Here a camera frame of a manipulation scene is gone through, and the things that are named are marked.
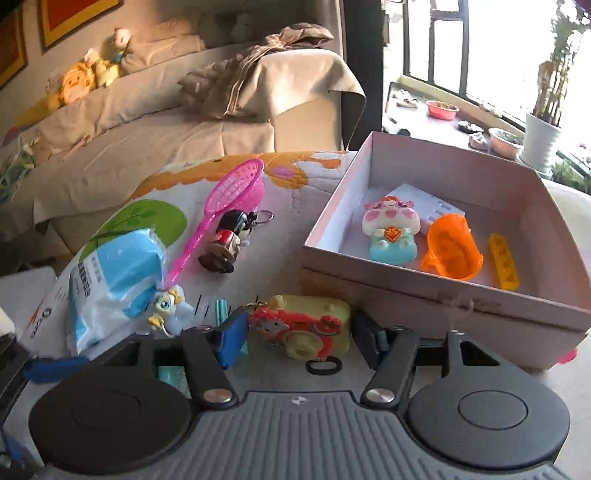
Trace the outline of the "yellow red toy camera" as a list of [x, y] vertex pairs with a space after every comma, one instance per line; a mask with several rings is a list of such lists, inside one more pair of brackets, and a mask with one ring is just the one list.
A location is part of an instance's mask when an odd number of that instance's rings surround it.
[[274, 295], [249, 314], [249, 326], [287, 357], [303, 361], [315, 376], [342, 370], [342, 354], [351, 347], [352, 308], [340, 299]]

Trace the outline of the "blue white plastic bag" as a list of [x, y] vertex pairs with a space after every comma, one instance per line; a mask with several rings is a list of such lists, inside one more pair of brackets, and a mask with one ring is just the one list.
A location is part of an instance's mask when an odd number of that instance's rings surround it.
[[77, 255], [58, 277], [21, 343], [41, 356], [80, 356], [141, 315], [163, 282], [165, 247], [152, 228]]

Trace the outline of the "orange plastic toy bowl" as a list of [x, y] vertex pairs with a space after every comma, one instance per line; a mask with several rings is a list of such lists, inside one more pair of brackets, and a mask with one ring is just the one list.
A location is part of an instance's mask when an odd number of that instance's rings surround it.
[[447, 214], [438, 218], [426, 236], [427, 252], [421, 269], [442, 277], [468, 281], [475, 277], [484, 263], [484, 256], [464, 216]]

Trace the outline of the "pink pig toy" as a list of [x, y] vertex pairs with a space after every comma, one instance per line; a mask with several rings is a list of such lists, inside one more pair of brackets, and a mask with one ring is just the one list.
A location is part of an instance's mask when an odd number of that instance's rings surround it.
[[365, 205], [363, 234], [370, 237], [369, 258], [389, 265], [404, 265], [418, 256], [415, 236], [421, 219], [412, 201], [385, 196]]

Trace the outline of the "black haired doll keychain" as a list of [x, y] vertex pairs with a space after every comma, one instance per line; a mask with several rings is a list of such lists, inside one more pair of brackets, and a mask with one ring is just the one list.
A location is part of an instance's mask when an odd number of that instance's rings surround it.
[[229, 210], [221, 216], [214, 235], [198, 257], [199, 264], [209, 272], [229, 274], [235, 271], [235, 262], [242, 248], [249, 246], [249, 236], [257, 225], [273, 220], [270, 210]]

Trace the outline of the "yellow toy brick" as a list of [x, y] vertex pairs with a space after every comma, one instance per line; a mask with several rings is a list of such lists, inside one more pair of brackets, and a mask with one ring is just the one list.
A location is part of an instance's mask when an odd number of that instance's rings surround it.
[[516, 291], [521, 286], [521, 282], [506, 238], [498, 233], [492, 233], [488, 244], [499, 287], [503, 290]]

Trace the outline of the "white plastic toy panel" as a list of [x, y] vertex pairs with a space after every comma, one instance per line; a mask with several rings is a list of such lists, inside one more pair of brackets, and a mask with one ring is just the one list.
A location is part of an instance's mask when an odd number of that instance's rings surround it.
[[465, 216], [466, 212], [456, 206], [410, 184], [402, 184], [388, 193], [408, 204], [419, 214], [422, 221], [428, 224], [447, 214]]

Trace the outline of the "pink toy net scoop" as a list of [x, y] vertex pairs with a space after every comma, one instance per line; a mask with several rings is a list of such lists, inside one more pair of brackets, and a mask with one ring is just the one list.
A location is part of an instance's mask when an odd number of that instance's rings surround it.
[[217, 182], [206, 198], [204, 217], [197, 225], [197, 230], [187, 240], [179, 257], [168, 268], [165, 287], [175, 283], [214, 220], [218, 220], [229, 210], [249, 212], [259, 207], [264, 194], [263, 169], [263, 160], [252, 158], [240, 163]]

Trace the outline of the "small blonde doll figure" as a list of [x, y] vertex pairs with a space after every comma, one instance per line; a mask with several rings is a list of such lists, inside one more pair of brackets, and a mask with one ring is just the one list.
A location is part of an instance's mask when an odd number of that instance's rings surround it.
[[147, 323], [152, 330], [173, 338], [191, 326], [194, 308], [185, 301], [180, 285], [156, 292], [151, 306], [152, 313], [147, 318]]

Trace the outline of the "round planter dish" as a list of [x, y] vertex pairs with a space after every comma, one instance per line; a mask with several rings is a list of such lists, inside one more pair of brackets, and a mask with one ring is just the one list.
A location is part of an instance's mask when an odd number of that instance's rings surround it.
[[523, 148], [524, 136], [521, 134], [494, 127], [489, 129], [489, 135], [492, 152], [503, 158], [514, 160]]

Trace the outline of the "brown jacket on sofa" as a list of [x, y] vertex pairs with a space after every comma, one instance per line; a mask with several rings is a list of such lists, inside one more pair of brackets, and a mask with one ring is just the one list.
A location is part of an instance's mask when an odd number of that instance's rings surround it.
[[320, 48], [333, 39], [324, 26], [305, 22], [293, 24], [267, 35], [235, 57], [190, 71], [177, 84], [186, 97], [186, 104], [199, 114], [215, 120], [242, 117], [245, 113], [239, 106], [239, 95], [259, 60], [274, 53]]

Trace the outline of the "white pot bamboo plant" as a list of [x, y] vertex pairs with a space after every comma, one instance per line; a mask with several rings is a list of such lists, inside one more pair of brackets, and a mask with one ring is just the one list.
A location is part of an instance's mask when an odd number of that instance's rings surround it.
[[575, 1], [557, 1], [551, 25], [554, 47], [549, 59], [538, 68], [536, 103], [526, 117], [525, 139], [520, 153], [520, 161], [543, 178], [552, 176], [569, 76], [583, 36], [590, 30], [590, 16]]

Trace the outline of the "yellow duck plush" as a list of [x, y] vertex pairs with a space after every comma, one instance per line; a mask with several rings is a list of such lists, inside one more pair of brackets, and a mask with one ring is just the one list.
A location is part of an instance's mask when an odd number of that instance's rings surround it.
[[22, 113], [15, 126], [26, 128], [33, 125], [56, 110], [72, 104], [90, 93], [95, 88], [95, 75], [83, 62], [74, 63], [62, 75], [51, 78], [46, 84], [46, 95], [32, 107]]

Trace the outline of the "beige pillow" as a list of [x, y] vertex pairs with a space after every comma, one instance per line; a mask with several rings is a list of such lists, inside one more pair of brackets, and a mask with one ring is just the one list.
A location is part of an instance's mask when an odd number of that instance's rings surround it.
[[205, 49], [204, 39], [194, 32], [194, 25], [187, 19], [175, 18], [132, 34], [121, 67], [125, 74], [132, 74]]

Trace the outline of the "red framed picture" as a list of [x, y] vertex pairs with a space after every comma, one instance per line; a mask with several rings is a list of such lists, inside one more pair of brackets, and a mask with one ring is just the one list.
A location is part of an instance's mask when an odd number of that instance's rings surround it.
[[43, 51], [74, 31], [120, 8], [123, 0], [39, 0], [38, 13]]

